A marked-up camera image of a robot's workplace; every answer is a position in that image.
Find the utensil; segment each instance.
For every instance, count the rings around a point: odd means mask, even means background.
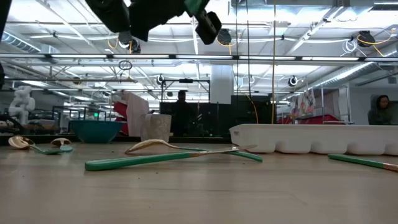
[[[35,145],[35,143],[32,140],[22,136],[13,136],[8,139],[8,143],[10,144],[10,146],[15,147],[17,149],[29,149],[30,147],[32,147],[39,153],[46,155],[58,154],[63,152],[61,150],[48,150],[48,149],[39,148]]]
[[[346,156],[346,155],[341,155],[341,154],[329,154],[328,157],[329,157],[329,159],[336,159],[339,161],[352,162],[352,163],[356,163],[356,164],[362,164],[362,165],[366,165],[366,166],[377,167],[380,169],[386,169],[386,170],[392,170],[392,171],[398,172],[398,165],[395,165],[395,164],[388,164],[388,163],[384,163],[384,162],[360,159],[357,157]]]
[[[129,154],[131,152],[134,152],[134,151],[137,151],[137,150],[149,147],[149,146],[153,146],[156,144],[163,144],[163,145],[165,145],[167,147],[171,147],[173,149],[181,149],[181,150],[196,151],[196,152],[208,151],[208,149],[173,146],[173,145],[171,145],[163,140],[160,140],[160,139],[150,139],[150,140],[146,140],[146,141],[143,141],[143,142],[140,142],[140,143],[134,145],[133,147],[126,150],[124,153]],[[235,156],[245,157],[248,159],[254,159],[255,161],[262,162],[262,158],[260,156],[257,156],[257,155],[251,154],[251,153],[247,153],[247,152],[226,152],[226,153],[235,155]]]
[[[99,171],[99,170],[110,170],[117,169],[125,166],[133,166],[138,164],[146,164],[151,162],[170,161],[174,159],[187,159],[191,157],[205,156],[216,153],[234,152],[238,150],[245,150],[256,147],[253,146],[233,146],[227,149],[219,149],[214,151],[201,151],[201,152],[182,152],[182,153],[171,153],[154,156],[137,156],[128,158],[117,158],[117,159],[98,159],[93,161],[87,161],[85,168],[87,171]]]
[[[63,152],[72,152],[73,148],[70,146],[72,142],[66,138],[57,138],[51,141],[51,145],[58,146]]]

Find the person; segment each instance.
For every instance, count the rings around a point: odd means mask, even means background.
[[[186,93],[183,90],[178,92],[178,100],[175,102],[172,116],[172,131],[174,136],[188,134],[189,122],[195,117],[191,106],[185,101]]]
[[[371,109],[368,112],[369,125],[391,125],[392,115],[387,95],[373,95]]]

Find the poster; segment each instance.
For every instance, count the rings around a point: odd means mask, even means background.
[[[299,118],[308,114],[313,114],[315,108],[315,97],[313,89],[306,91],[299,96],[293,97],[291,117]]]

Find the wooden table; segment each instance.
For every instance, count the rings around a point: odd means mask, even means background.
[[[57,156],[0,147],[0,223],[398,222],[397,173],[326,156],[273,153],[258,163],[223,154],[84,170],[85,161],[124,157],[131,145],[76,143]]]

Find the green spatula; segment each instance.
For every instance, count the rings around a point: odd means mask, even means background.
[[[336,159],[339,161],[352,162],[352,163],[356,163],[356,164],[362,164],[362,165],[366,165],[366,166],[371,166],[371,167],[376,167],[376,168],[380,168],[380,169],[386,169],[386,170],[392,170],[392,171],[398,172],[398,165],[395,165],[395,164],[388,164],[388,163],[384,163],[384,162],[360,159],[357,157],[346,156],[346,155],[341,155],[341,154],[329,154],[328,157],[329,157],[329,159]]]
[[[210,154],[236,152],[238,150],[251,149],[254,147],[256,147],[256,145],[236,146],[236,147],[233,146],[226,149],[224,148],[214,151],[183,152],[183,153],[171,153],[171,154],[154,155],[154,156],[137,156],[137,157],[117,158],[117,159],[99,159],[94,161],[87,161],[85,164],[85,168],[87,171],[110,170],[126,166],[147,164],[152,162],[170,161],[174,159],[188,159],[191,157],[205,156]]]

